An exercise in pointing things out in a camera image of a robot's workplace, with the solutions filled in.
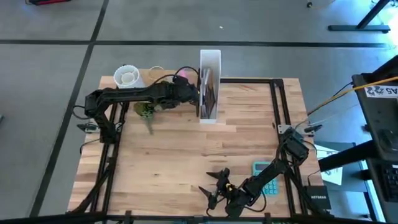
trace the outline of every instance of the teal calculator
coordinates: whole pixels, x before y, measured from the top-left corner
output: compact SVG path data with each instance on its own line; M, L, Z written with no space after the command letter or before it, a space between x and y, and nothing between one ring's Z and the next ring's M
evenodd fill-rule
M256 161L253 163L253 175L259 175L270 162ZM277 195L279 193L278 180L275 178L262 188L265 195Z

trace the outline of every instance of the wooden table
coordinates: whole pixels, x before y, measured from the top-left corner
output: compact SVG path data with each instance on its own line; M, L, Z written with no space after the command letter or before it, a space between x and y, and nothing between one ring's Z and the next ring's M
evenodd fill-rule
M140 73L145 83L150 84L153 79L174 71L152 71L150 76L148 70ZM196 83L196 75L189 73L188 77L191 83ZM284 83L290 118L297 124L307 117L300 83L297 78L285 78ZM99 88L105 87L115 87L111 76L102 77ZM279 91L277 96L283 124ZM270 85L222 83L219 103L216 124L200 124L195 107L188 103L156 114L153 136L132 110L131 103L123 127L108 214L124 215L126 210L131 210L133 215L206 215L207 199L198 186L215 190L216 180L205 172L229 167L230 180L239 185L252 175L254 161L273 160L278 140L273 127ZM98 134L88 134L86 141L98 137ZM94 186L102 146L94 142L83 148L69 210L77 207ZM318 169L315 151L311 150L300 166L304 184L307 176ZM279 175L278 180L279 194L267 197L265 212L270 212L272 217L289 217L283 175ZM311 176L311 183L322 184L319 173ZM103 191L98 210L102 207ZM296 211L300 212L295 187L294 198ZM263 203L260 198L253 208L260 209ZM225 202L220 203L210 214L225 216L224 206ZM244 210L241 216L263 214Z

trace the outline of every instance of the black stand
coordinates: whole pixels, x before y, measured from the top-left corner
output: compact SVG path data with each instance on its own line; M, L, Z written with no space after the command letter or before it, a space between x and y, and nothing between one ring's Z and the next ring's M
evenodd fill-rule
M381 9L388 4L390 0L380 0L370 12L359 22L358 25L330 25L329 31L381 31L383 34L388 33L391 29L388 25L370 25L368 24L377 16Z
M320 172L328 171L341 167L345 164L352 162L358 162L363 159L372 158L377 156L377 151L374 146L374 141L370 140L347 149L343 152L339 152L332 156L328 156L324 159L319 160Z

